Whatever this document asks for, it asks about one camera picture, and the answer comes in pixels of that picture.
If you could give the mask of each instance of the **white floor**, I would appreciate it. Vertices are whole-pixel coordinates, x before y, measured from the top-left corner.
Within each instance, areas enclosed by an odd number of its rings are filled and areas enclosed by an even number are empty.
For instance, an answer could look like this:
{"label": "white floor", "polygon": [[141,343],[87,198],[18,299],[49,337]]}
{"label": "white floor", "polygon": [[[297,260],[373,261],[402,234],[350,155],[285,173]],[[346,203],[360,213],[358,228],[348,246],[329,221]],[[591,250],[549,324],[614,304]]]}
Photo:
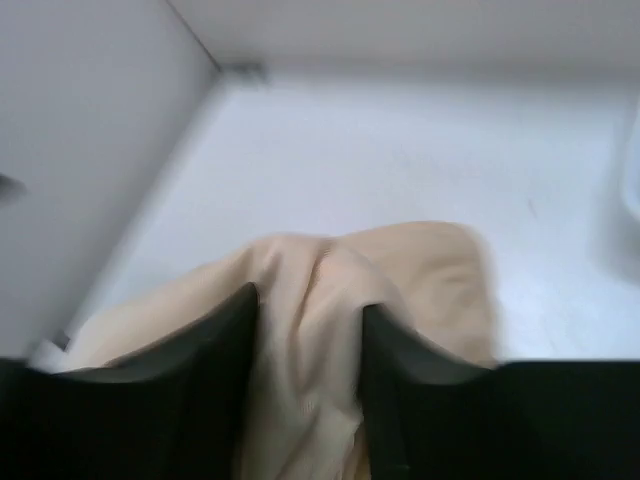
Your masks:
{"label": "white floor", "polygon": [[640,240],[617,190],[636,92],[371,78],[214,92],[84,315],[259,235],[447,220],[486,240],[500,356],[640,358]]}

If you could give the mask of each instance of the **cloth fold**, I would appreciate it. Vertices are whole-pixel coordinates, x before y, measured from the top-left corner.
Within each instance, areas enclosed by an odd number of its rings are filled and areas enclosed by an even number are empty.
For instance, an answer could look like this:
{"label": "cloth fold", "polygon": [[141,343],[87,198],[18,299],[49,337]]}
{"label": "cloth fold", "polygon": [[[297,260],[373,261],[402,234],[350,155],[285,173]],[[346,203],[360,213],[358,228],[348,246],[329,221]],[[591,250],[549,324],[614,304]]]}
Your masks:
{"label": "cloth fold", "polygon": [[238,478],[352,480],[368,462],[355,391],[360,314],[384,303],[425,340],[491,366],[493,312],[473,235],[416,222],[343,237],[275,235],[89,319],[64,359],[98,367],[260,292],[257,354]]}

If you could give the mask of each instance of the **beige towel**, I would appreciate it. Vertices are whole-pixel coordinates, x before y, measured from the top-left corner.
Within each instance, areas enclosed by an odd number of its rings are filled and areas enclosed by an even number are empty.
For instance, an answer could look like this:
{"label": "beige towel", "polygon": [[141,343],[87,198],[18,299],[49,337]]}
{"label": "beige towel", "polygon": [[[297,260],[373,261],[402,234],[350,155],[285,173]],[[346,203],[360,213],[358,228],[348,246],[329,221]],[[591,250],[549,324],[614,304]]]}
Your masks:
{"label": "beige towel", "polygon": [[409,223],[345,237],[278,235],[91,318],[66,367],[97,367],[196,320],[244,283],[260,337],[238,478],[351,480],[368,467],[355,399],[360,313],[384,303],[444,350],[492,363],[492,311],[462,227]]}

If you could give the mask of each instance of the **black object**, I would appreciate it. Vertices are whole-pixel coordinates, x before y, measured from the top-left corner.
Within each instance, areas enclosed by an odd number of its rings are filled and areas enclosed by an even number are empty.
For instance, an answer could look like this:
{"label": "black object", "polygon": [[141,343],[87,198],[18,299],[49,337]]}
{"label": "black object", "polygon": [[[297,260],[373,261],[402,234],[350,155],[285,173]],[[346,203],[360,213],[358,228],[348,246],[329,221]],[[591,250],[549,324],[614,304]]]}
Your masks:
{"label": "black object", "polygon": [[360,395],[372,480],[640,479],[638,362],[485,370],[371,306]]}
{"label": "black object", "polygon": [[[258,294],[105,368],[0,360],[0,478],[228,480]],[[640,363],[485,370],[363,311],[360,397],[373,480],[638,480]]]}
{"label": "black object", "polygon": [[3,479],[231,478],[258,294],[106,368],[51,375],[0,362]]}

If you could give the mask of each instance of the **white surface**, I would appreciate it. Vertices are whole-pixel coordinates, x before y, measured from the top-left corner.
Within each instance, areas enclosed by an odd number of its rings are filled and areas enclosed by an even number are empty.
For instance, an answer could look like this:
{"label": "white surface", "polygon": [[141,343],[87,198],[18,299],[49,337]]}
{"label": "white surface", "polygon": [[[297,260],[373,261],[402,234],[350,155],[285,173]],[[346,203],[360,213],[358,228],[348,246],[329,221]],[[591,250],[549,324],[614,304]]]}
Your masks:
{"label": "white surface", "polygon": [[163,0],[0,2],[0,355],[67,322],[212,84]]}
{"label": "white surface", "polygon": [[282,74],[212,99],[87,312],[259,235],[446,220],[487,242],[502,356],[640,358],[640,243],[618,205],[636,93],[371,78]]}
{"label": "white surface", "polygon": [[640,229],[640,110],[636,111],[625,155],[622,201]]}
{"label": "white surface", "polygon": [[171,0],[219,60],[640,67],[637,0]]}

